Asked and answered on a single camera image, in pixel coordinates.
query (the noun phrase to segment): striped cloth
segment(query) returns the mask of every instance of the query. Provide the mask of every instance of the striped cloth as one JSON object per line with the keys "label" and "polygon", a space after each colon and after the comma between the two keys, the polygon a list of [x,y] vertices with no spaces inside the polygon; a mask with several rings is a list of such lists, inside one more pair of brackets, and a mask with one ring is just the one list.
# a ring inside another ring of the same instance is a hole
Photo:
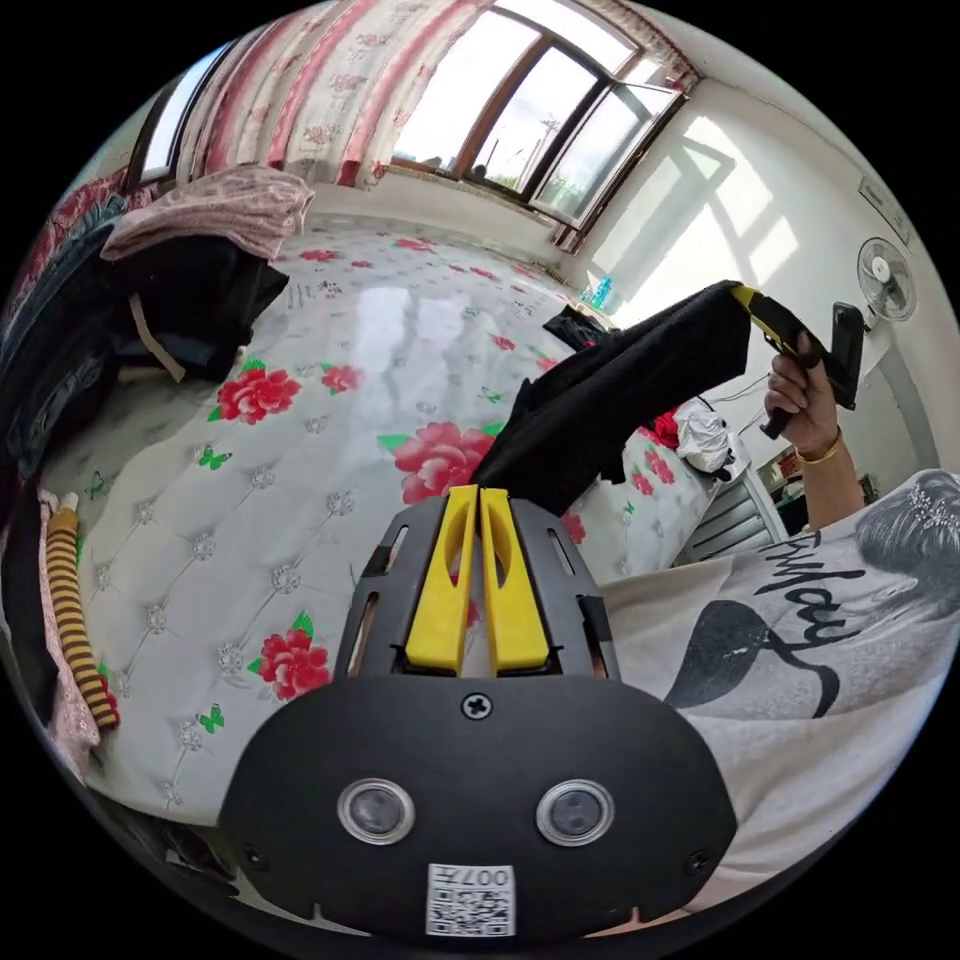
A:
{"label": "striped cloth", "polygon": [[101,730],[108,730],[119,724],[120,716],[111,703],[103,678],[97,672],[97,663],[87,639],[77,579],[77,513],[70,499],[64,498],[64,503],[47,525],[50,595],[63,655],[97,726]]}

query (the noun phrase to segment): floral mattress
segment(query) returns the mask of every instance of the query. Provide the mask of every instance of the floral mattress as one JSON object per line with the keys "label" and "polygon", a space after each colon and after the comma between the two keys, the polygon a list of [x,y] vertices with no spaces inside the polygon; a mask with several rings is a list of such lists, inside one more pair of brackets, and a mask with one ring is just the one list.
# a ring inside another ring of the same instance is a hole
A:
{"label": "floral mattress", "polygon": [[[330,681],[354,584],[405,505],[468,480],[525,377],[570,351],[562,291],[409,225],[338,221],[289,242],[291,277],[231,378],[121,386],[49,464],[80,495],[88,633],[116,695],[88,782],[216,822],[257,728]],[[601,584],[670,566],[709,484],[649,435],[628,483],[563,518]],[[467,672],[486,671],[478,580]]]}

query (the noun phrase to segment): pink curtain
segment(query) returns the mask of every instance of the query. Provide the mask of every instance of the pink curtain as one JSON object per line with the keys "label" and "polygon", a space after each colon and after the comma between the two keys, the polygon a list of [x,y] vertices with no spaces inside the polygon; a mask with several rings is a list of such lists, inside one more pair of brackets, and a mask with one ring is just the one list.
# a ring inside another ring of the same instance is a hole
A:
{"label": "pink curtain", "polygon": [[373,188],[437,64],[491,3],[339,0],[257,31],[188,123],[178,180],[260,163]]}
{"label": "pink curtain", "polygon": [[668,82],[674,90],[689,94],[699,83],[696,67],[683,55],[669,37],[623,0],[577,0],[585,10],[618,27],[626,36],[640,44],[655,60],[669,69]]}

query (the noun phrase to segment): wall fan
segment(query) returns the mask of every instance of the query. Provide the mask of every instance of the wall fan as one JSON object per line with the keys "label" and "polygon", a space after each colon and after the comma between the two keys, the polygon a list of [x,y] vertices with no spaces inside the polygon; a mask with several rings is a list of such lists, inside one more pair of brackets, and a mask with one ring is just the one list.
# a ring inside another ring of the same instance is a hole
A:
{"label": "wall fan", "polygon": [[880,319],[902,323],[917,307],[917,291],[903,255],[892,243],[873,237],[857,257],[857,279],[867,300],[872,330]]}

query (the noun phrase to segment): qr code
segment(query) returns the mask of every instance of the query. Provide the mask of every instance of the qr code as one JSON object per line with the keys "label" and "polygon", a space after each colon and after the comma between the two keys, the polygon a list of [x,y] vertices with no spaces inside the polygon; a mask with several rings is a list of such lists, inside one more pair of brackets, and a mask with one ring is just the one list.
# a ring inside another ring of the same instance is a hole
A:
{"label": "qr code", "polygon": [[441,937],[510,937],[514,933],[513,870],[431,864],[427,933]]}

